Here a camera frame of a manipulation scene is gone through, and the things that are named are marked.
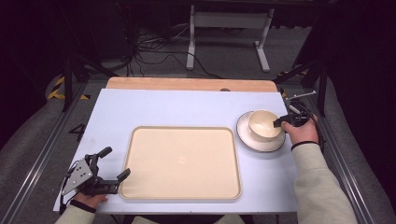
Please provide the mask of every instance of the saucer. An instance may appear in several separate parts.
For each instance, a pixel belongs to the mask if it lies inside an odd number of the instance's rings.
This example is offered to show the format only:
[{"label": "saucer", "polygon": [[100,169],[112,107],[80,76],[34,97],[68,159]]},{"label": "saucer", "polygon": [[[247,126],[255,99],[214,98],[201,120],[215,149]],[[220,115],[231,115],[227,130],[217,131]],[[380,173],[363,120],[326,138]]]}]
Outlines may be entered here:
[{"label": "saucer", "polygon": [[245,113],[236,123],[236,130],[242,142],[248,147],[260,152],[271,152],[279,149],[285,142],[285,132],[282,131],[274,140],[269,142],[257,141],[248,131],[248,117],[251,113],[252,111]]}]

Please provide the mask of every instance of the wooden tray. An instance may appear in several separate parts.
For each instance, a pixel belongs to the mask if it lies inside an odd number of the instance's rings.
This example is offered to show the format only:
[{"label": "wooden tray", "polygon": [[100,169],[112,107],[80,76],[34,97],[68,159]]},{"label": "wooden tray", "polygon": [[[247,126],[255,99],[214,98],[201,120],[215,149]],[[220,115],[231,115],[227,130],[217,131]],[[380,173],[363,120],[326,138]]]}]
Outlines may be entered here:
[{"label": "wooden tray", "polygon": [[222,127],[134,129],[125,199],[235,199],[241,192],[233,131]]}]

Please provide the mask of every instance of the hand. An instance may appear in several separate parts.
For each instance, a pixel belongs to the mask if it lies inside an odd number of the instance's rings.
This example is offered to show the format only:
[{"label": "hand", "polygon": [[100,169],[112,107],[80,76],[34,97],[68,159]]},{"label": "hand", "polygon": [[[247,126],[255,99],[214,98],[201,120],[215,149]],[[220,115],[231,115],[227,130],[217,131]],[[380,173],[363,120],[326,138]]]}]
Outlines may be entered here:
[{"label": "hand", "polygon": [[293,145],[305,141],[318,143],[318,132],[315,127],[315,122],[312,119],[301,127],[293,127],[291,124],[283,121],[282,128],[290,135],[290,140]]},{"label": "hand", "polygon": [[91,195],[85,195],[81,192],[79,192],[75,197],[74,200],[80,202],[80,203],[85,203],[91,208],[95,208],[98,206],[99,203],[101,202],[107,202],[108,198],[106,197],[106,194],[99,194],[95,196]]}]

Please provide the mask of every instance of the sleeve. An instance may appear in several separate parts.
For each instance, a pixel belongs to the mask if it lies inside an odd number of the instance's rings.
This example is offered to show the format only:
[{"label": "sleeve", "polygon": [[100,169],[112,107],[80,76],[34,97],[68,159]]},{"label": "sleeve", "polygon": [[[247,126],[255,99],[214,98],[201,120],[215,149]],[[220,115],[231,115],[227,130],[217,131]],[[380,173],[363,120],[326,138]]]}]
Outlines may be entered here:
[{"label": "sleeve", "polygon": [[305,143],[292,151],[297,179],[297,217],[300,224],[358,223],[352,206],[330,171],[318,144]]},{"label": "sleeve", "polygon": [[72,200],[55,224],[91,224],[95,218],[95,212],[96,209]]}]

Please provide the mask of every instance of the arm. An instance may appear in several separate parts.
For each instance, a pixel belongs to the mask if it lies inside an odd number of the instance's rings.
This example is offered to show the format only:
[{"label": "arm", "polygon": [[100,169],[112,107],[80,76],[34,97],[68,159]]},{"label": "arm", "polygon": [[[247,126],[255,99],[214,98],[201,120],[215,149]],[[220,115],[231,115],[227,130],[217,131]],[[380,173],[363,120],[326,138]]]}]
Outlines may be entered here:
[{"label": "arm", "polygon": [[91,197],[78,193],[55,223],[92,223],[95,218],[96,207],[100,202],[107,202],[106,195]]},{"label": "arm", "polygon": [[282,127],[293,143],[299,223],[358,223],[347,196],[321,154],[314,121],[309,120],[299,128],[283,122]]}]

